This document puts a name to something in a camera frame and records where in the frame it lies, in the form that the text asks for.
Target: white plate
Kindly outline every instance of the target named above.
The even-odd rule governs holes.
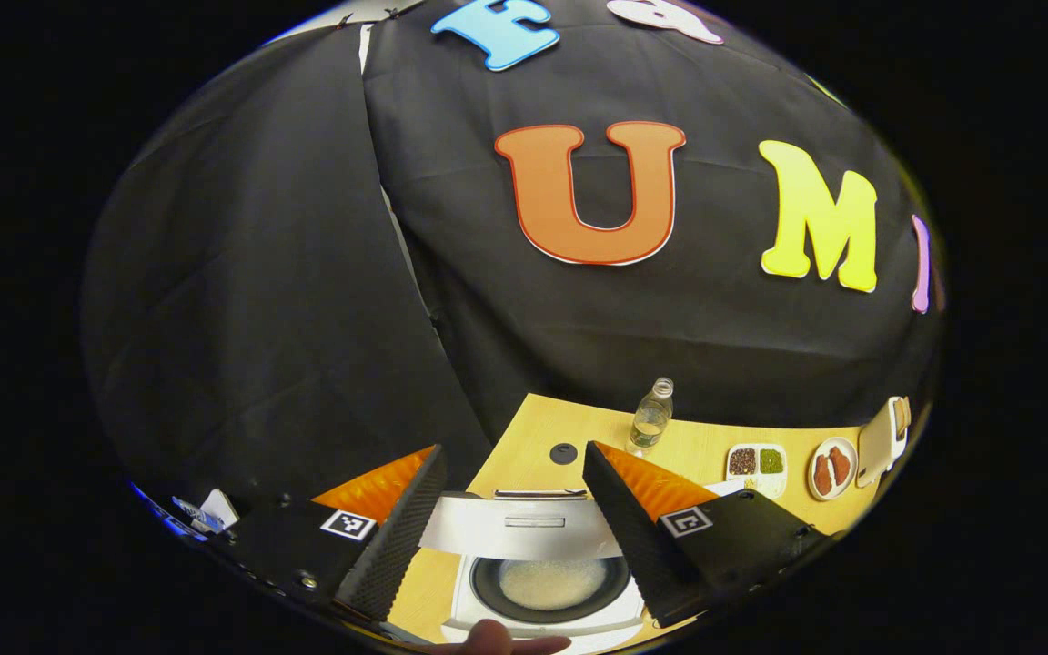
[[[730,456],[734,452],[741,451],[741,449],[748,447],[755,452],[755,472],[744,473],[744,474],[732,474],[730,473]],[[769,451],[779,452],[779,455],[783,456],[783,472],[782,473],[759,473],[758,467],[760,467],[761,453],[764,449],[769,449]],[[755,490],[765,495],[766,498],[774,499],[781,497],[785,490],[787,490],[787,452],[783,449],[781,444],[733,444],[730,451],[727,451],[727,465],[725,465],[724,472],[727,474],[727,480],[745,480],[749,478],[754,481]]]
[[[845,456],[848,456],[848,461],[851,465],[848,468],[848,477],[845,477],[844,479],[844,484],[836,485],[835,468],[833,468],[831,462],[828,461],[827,465],[829,472],[831,472],[832,488],[830,493],[823,495],[818,493],[817,488],[815,488],[815,461],[818,460],[818,456],[821,455],[828,456],[828,459],[831,459],[829,453],[831,453],[832,447],[838,447],[839,452],[842,452]],[[831,437],[831,439],[827,439],[826,442],[821,443],[818,447],[815,449],[815,452],[811,454],[811,461],[807,464],[807,486],[810,487],[811,495],[814,495],[814,497],[820,500],[832,500],[838,498],[839,494],[844,493],[844,489],[848,488],[848,485],[856,479],[856,471],[858,468],[859,456],[856,455],[856,446],[853,446],[852,442],[849,442],[849,440],[844,437]]]

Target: black fabric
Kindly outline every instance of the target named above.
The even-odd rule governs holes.
[[[659,376],[675,381],[675,416],[703,422],[861,424],[892,395],[918,401],[942,323],[935,293],[929,314],[911,309],[910,216],[927,213],[867,125],[721,21],[727,44],[714,46],[604,3],[556,3],[545,26],[561,42],[493,73],[478,46],[430,31],[459,4],[375,25],[366,100],[424,301],[489,438],[529,391],[629,411]],[[611,227],[631,211],[627,156],[604,136],[617,121],[685,130],[672,238],[635,265],[544,256],[521,233],[496,137],[582,129],[580,216]],[[876,188],[876,291],[820,281],[814,262],[806,279],[762,271],[778,225],[768,138],[807,150],[832,194],[846,170]]]
[[[201,88],[96,226],[83,352],[147,493],[252,510],[433,443],[465,488],[490,452],[383,202],[358,34],[287,38]]]

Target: green food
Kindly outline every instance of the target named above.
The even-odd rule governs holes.
[[[783,456],[779,455],[778,451],[768,451],[768,449],[762,449],[758,453],[760,457],[760,464],[758,470],[760,473],[782,473],[783,472]]]

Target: plastic water bottle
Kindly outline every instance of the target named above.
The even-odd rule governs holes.
[[[662,432],[673,416],[673,380],[658,377],[653,389],[645,394],[637,411],[633,414],[633,424],[629,429],[629,442],[625,450],[631,455],[643,457],[661,439]]]

